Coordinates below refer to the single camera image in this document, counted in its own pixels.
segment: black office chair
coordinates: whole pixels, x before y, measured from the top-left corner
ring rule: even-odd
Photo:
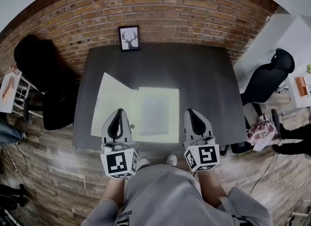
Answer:
[[[44,93],[42,106],[30,104],[30,97],[25,99],[24,119],[29,119],[29,110],[42,110],[47,130],[73,123],[78,89],[75,81],[60,69],[53,42],[28,35],[16,46],[14,58],[17,68]]]
[[[289,73],[295,69],[295,62],[287,51],[278,48],[276,54],[271,59],[270,64],[258,67],[253,73],[246,90],[241,94],[241,100],[245,111],[253,112],[252,115],[245,115],[246,129],[250,129],[256,124],[257,118],[262,115],[259,104],[266,102],[279,85],[287,78]],[[275,109],[271,110],[272,119],[278,132],[280,132],[278,115]],[[235,154],[244,153],[252,150],[254,146],[248,142],[241,142],[231,145],[232,152]]]

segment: gray shirt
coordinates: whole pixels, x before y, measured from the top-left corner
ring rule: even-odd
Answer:
[[[138,170],[119,210],[104,199],[82,226],[272,226],[268,210],[234,187],[215,209],[202,199],[193,176],[179,168],[155,165]]]

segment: laminate floor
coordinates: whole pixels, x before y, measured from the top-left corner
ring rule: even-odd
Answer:
[[[290,101],[287,93],[283,103]],[[282,112],[282,97],[274,94],[268,102],[261,105],[264,112],[276,108]],[[107,183],[107,177],[99,156],[99,151],[80,151],[72,146],[72,126],[61,130],[47,131],[41,119],[20,122],[10,115],[9,123],[22,127],[28,138],[18,146],[2,146],[0,159],[4,163],[4,173],[0,182],[11,187],[25,183],[31,197],[25,207],[11,211],[24,226],[75,226],[79,225],[97,205]],[[301,109],[284,119],[289,129],[309,123],[309,111]],[[169,153],[158,153],[153,163],[164,161]],[[179,166],[187,167],[181,153],[178,153]],[[18,172],[14,171],[12,158]],[[271,212],[274,224],[284,225],[294,205],[311,183],[311,161],[303,155],[275,155],[270,147],[262,152],[249,152],[233,155],[230,151],[221,159],[215,169],[226,191],[233,186],[251,192],[257,180],[266,171],[251,195],[265,205]]]

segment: picture frame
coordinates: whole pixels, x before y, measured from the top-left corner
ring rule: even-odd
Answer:
[[[121,52],[139,51],[139,25],[119,26],[119,41]]]

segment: black and white marker cube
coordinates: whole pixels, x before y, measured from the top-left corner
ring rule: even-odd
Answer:
[[[137,158],[138,154],[133,148],[101,154],[105,173],[108,177],[113,178],[135,175]]]
[[[211,170],[220,162],[219,145],[189,146],[184,156],[193,172]]]

